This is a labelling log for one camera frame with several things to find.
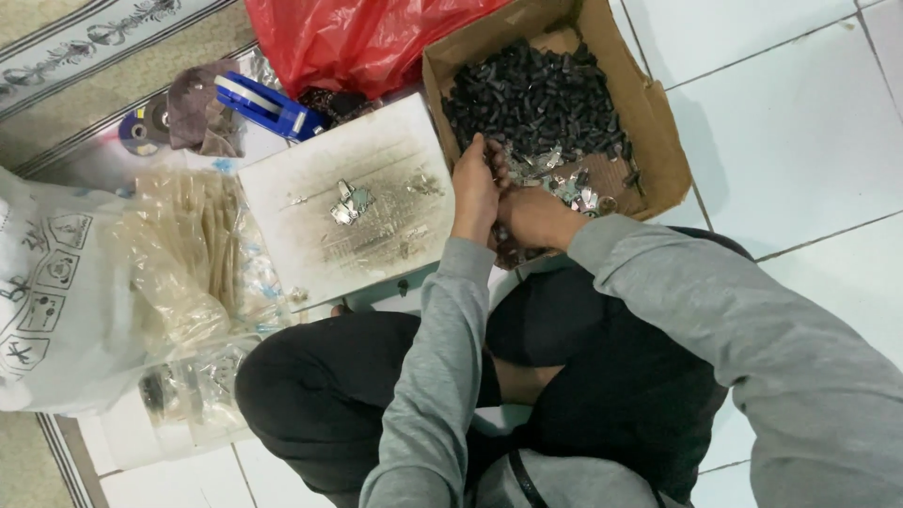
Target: red plastic bag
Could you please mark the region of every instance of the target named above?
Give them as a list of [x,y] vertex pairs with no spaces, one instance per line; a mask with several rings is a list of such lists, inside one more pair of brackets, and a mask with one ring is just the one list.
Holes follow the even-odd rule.
[[420,79],[421,53],[509,0],[245,0],[289,97],[310,86],[370,99]]

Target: tape roll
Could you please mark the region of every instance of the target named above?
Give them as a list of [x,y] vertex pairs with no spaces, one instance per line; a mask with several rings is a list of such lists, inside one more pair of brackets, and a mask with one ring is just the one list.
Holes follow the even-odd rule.
[[169,113],[166,110],[166,94],[154,96],[144,107],[144,126],[147,138],[164,145],[170,144]]
[[164,143],[147,137],[149,129],[144,122],[144,113],[145,109],[139,108],[127,114],[119,124],[118,134],[119,141],[129,153],[147,157],[159,152]]
[[278,106],[276,106],[276,104],[273,104],[269,100],[266,100],[263,97],[261,97],[259,94],[257,94],[253,90],[246,89],[242,85],[239,85],[235,81],[230,80],[229,78],[227,78],[225,76],[217,76],[216,79],[213,80],[213,84],[238,95],[242,99],[246,99],[248,102],[251,102],[255,106],[263,108],[263,109],[269,111],[270,113],[275,113],[276,115],[278,115],[280,113],[280,111],[282,111],[282,108],[279,108]]

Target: gray sleeve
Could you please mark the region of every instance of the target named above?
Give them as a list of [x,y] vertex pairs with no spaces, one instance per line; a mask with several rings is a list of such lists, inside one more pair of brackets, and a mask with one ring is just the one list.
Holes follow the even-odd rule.
[[759,506],[903,505],[903,374],[846,323],[713,242],[622,216],[568,255],[734,387]]
[[364,482],[362,508],[463,503],[465,434],[479,394],[495,257],[451,238],[439,270],[424,282],[423,320],[383,416],[379,466]]

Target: hand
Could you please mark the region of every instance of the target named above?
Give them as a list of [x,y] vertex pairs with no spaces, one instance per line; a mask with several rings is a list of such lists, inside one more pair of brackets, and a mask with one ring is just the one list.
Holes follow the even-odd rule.
[[498,220],[521,247],[567,250],[573,235],[591,221],[542,187],[515,189],[498,205]]
[[[496,167],[493,176],[484,157],[490,157]],[[508,169],[501,145],[489,141],[482,134],[473,137],[473,143],[461,156],[451,174],[454,187],[455,213],[451,227],[453,237],[487,245],[489,230],[498,216],[498,197],[508,187]]]

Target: cardboard box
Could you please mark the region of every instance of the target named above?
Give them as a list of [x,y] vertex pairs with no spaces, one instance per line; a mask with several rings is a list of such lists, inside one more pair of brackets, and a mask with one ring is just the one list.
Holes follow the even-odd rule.
[[[442,111],[442,96],[448,96],[463,65],[479,63],[522,37],[555,52],[572,52],[582,39],[608,75],[621,127],[633,142],[645,196],[624,188],[623,161],[612,164],[603,156],[583,161],[591,170],[590,186],[615,197],[618,212],[639,221],[680,204],[690,190],[691,176],[674,115],[661,83],[651,81],[634,61],[608,0],[513,0],[424,49],[424,83],[449,167],[461,157],[461,149]],[[575,169],[569,165],[557,173]]]

